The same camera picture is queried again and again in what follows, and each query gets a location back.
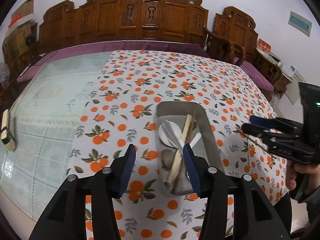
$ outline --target wooden chopstick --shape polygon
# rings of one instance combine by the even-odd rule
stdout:
[[[193,120],[192,116],[190,114],[187,115],[187,118],[184,122],[184,126],[183,126],[183,131],[182,131],[182,134],[181,134],[181,140],[182,141],[186,141],[186,138],[187,138],[187,135],[188,135],[188,131],[189,131],[189,127],[190,127],[190,124],[191,124],[191,121]],[[169,175],[168,175],[168,179],[167,179],[167,182],[169,184],[171,184],[174,179],[178,176],[179,174],[179,170],[180,170],[180,163],[181,163],[181,160],[182,160],[182,153],[179,151],[179,150],[176,150],[176,153],[174,155],[174,160],[173,160],[173,164],[172,164],[172,167],[171,167],[171,170],[169,172]]]
[[[188,133],[187,133],[187,137],[186,137],[185,143],[190,143],[191,142],[191,136],[192,136],[192,132],[194,130],[194,121],[195,121],[195,113],[193,113],[193,115],[192,115],[192,119],[191,119],[191,122],[190,122],[190,125],[189,125],[189,130],[188,130]],[[176,177],[176,179],[174,180],[174,186],[173,186],[172,192],[174,192],[176,187],[178,186],[178,182],[181,179],[181,176],[183,176],[182,171],[183,171],[184,168],[185,168],[184,161],[181,160],[179,173],[178,173],[178,176]]]

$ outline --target glass tabletop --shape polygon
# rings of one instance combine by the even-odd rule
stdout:
[[[0,143],[0,187],[37,221],[64,181],[72,141],[92,86],[110,52],[44,65],[11,108],[17,147]]]

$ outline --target tablecloth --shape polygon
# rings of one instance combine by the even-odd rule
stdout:
[[[114,200],[124,239],[197,239],[200,234],[206,199],[166,195],[159,187],[155,112],[162,101],[196,102],[206,109],[226,174],[251,174],[273,205],[287,192],[286,160],[271,159],[237,132],[252,114],[275,117],[240,67],[186,54],[114,51],[93,89],[73,141],[77,154],[70,157],[69,174],[93,175],[122,156],[129,143],[136,146],[127,192]],[[87,237],[92,240],[90,197],[86,202]],[[232,196],[228,207],[226,235],[233,227]]]
[[[44,65],[11,108],[17,147],[0,143],[0,187],[35,221],[65,179],[83,107],[110,54]]]

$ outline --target blue gripper pad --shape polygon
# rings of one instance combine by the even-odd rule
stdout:
[[[122,174],[120,175],[119,179],[119,195],[122,196],[122,194],[127,190],[127,186],[129,183],[129,179],[131,176],[131,172],[133,169],[134,162],[136,160],[136,148],[133,144],[130,144],[124,158],[127,158],[127,161],[124,165]]]
[[[252,124],[263,126],[263,127],[269,128],[269,129],[272,129],[272,128],[276,127],[276,123],[274,121],[272,121],[270,119],[257,117],[255,115],[252,115],[249,118],[249,121]]]
[[[198,174],[198,171],[196,169],[192,156],[194,156],[193,151],[191,150],[190,147],[187,147],[187,145],[185,145],[183,147],[183,160],[186,165],[186,169],[189,175],[192,189],[198,196],[200,196],[201,195],[200,176]]]

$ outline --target purple seat cushion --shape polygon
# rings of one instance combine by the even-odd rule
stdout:
[[[238,61],[238,58],[235,57],[233,64]],[[273,85],[248,61],[244,61],[240,66],[242,70],[252,79],[252,81],[257,85],[258,88],[264,89],[267,91],[273,91]]]

